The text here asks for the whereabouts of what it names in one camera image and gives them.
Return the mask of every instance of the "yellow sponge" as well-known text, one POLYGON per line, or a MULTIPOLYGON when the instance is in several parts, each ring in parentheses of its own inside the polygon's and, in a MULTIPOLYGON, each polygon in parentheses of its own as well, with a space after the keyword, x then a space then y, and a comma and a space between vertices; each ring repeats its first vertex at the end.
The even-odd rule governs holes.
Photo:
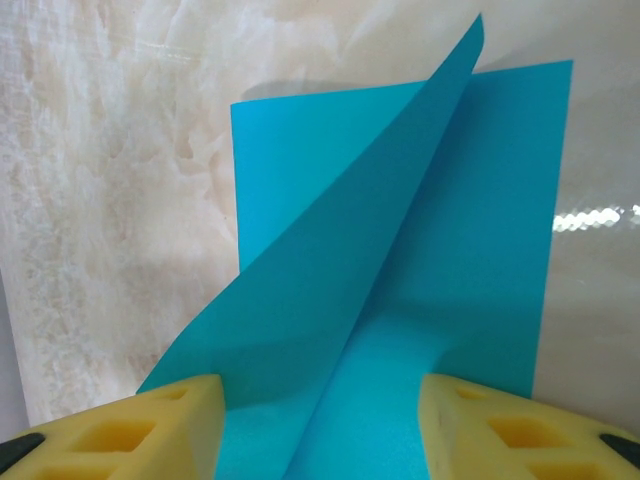
POLYGON ((637 438, 532 400, 427 375, 418 413, 432 480, 640 478, 637 438))
POLYGON ((2 480, 210 480, 223 424, 220 377, 193 377, 23 432, 45 439, 2 480))

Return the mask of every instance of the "blue foam sheet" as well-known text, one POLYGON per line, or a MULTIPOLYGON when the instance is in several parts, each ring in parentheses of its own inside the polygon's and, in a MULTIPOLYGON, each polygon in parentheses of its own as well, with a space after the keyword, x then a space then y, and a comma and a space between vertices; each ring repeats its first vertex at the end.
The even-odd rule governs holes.
POLYGON ((472 77, 482 37, 426 82, 233 106, 242 272, 140 389, 222 375, 216 478, 428 478, 424 373, 530 394, 570 65, 472 77))

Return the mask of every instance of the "sponge hole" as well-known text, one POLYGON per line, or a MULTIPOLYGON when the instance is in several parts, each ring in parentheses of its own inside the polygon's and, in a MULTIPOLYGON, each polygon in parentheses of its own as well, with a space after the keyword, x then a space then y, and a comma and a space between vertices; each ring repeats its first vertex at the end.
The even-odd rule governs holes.
POLYGON ((86 432, 76 442, 74 452, 133 452, 153 430, 153 422, 112 420, 86 432))
POLYGON ((114 471, 106 467, 48 467, 36 480, 107 480, 114 471))
POLYGON ((489 425, 509 448, 565 447, 570 442, 553 427, 528 417, 493 417, 489 425))
POLYGON ((466 398, 467 400, 481 400, 483 398, 487 398, 485 393, 469 387, 457 387, 456 393, 459 397, 466 398))
POLYGON ((529 470, 537 480, 611 480, 598 465, 531 465, 529 470))

